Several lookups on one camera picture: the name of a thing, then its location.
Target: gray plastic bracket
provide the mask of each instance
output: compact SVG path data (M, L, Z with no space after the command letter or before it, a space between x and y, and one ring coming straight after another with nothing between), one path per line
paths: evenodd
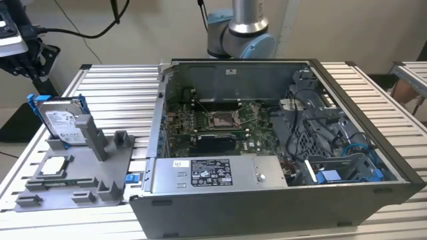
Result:
M114 131L113 144L117 149L126 149L130 147L130 139L126 131Z
M32 182L30 180L26 182L25 188L29 191L44 191L44 190L46 190L46 187L42 185L41 182Z
M96 177L92 177L89 180L77 180L77 185L80 188L92 188L98 185L98 180L96 179Z
M101 130L97 130L93 117L89 114L78 115L74 120L74 127L81 130L85 144L92 149L97 161L102 162L106 160L106 152L104 146L106 144L106 139Z
M113 201L121 195L121 190L117 188L116 182L112 181L109 187L105 186L104 182L100 181L96 189L97 196L102 201Z
M94 202L94 196L90 191L74 191L70 199L76 204Z
M38 195L32 194L32 195L18 196L14 202L21 207L33 207L33 206L40 206L41 201L42 199L38 197Z
M52 137L49 137L49 139L45 140L45 142L49 145L53 152L65 150L64 142L60 139L52 139Z

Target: aluminum extrusion table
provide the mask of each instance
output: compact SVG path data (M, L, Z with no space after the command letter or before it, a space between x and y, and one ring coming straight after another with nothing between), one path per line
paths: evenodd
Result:
M324 62L324 68L383 133L389 143L427 181L427 129L392 100L358 67ZM158 86L157 65L86 65L80 69L62 96L82 94L94 123L106 135L126 130L136 136L129 173L144 170L148 137ZM17 193L33 175L48 145L44 126L28 144L0 184L0 239L41 239L60 234L73 239L144 239L145 235L128 204L38 212L12 211ZM124 198L140 184L126 184ZM357 227L317 229L217 239L427 239L427 188L400 205L383 207Z

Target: hard drive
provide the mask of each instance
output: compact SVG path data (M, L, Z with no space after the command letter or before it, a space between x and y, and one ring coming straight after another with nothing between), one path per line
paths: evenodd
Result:
M81 114L90 114L85 97L52 97L29 94L26 102L44 123L53 139L60 139L69 146L85 145L85 138L74 126Z

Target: white component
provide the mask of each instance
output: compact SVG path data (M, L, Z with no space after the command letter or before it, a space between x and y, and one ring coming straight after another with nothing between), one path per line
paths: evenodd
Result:
M16 36L0 39L0 57L6 57L10 55L21 54L28 51L28 46L21 37L20 31L17 31Z
M237 69L225 69L225 75L236 75Z
M312 169L312 166L309 165L308 160L304 160L304 164L305 164L305 167L306 167L306 169L308 169L308 173L309 173L312 182L316 183L316 182L317 182L317 179L316 179L314 171L313 171L313 169Z
M65 158L62 156L53 156L44 162L41 173L42 175L56 174L64 166Z
M189 167L189 160L174 160L173 161L173 168L188 168Z
M76 127L74 115L68 111L46 111L45 116L54 132L65 143L85 144L85 137Z

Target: motherboard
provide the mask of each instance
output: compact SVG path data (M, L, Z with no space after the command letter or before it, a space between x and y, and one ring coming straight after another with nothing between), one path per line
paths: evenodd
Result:
M261 102L174 104L166 112L170 157L277 155L278 141Z

